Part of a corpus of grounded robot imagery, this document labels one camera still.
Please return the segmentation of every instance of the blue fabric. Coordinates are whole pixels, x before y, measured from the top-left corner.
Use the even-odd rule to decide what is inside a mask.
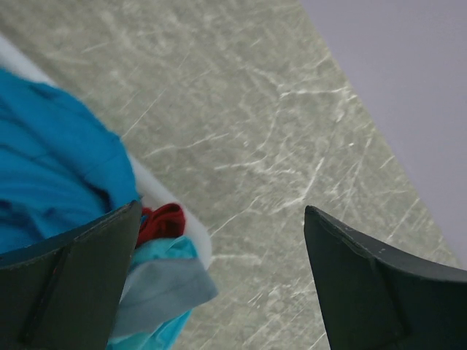
[[[193,242],[186,236],[149,241],[138,249],[131,261],[131,269],[154,259],[190,259],[198,257]],[[109,340],[107,350],[169,350],[182,332],[191,311],[164,322],[155,332],[141,332],[129,337]]]
[[[117,135],[68,93],[0,69],[0,254],[138,200]]]

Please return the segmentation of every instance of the gray fabric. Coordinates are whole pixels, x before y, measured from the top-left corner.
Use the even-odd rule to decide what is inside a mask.
[[[145,262],[128,274],[112,338],[153,332],[216,295],[216,286],[198,258]]]

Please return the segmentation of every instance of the blue cloth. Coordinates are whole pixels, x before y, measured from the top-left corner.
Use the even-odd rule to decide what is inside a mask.
[[[68,93],[0,69],[0,254],[138,200],[117,135]]]
[[[131,261],[130,274],[139,266],[153,260],[179,260],[193,259],[195,257],[198,257],[196,248],[186,236],[176,239],[156,239],[136,249]],[[126,337],[110,339],[107,350],[168,350],[174,345],[182,332],[190,314],[191,311],[187,311],[174,319],[164,322],[153,332],[140,332]]]

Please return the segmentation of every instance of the gray marble countertop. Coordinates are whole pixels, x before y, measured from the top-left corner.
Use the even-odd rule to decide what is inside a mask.
[[[457,265],[296,0],[1,7],[2,33],[209,228],[220,296],[196,309],[176,349],[329,349],[307,204]]]

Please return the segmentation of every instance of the gray wall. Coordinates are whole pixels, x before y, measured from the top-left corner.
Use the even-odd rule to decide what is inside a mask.
[[[302,1],[467,266],[467,1]]]

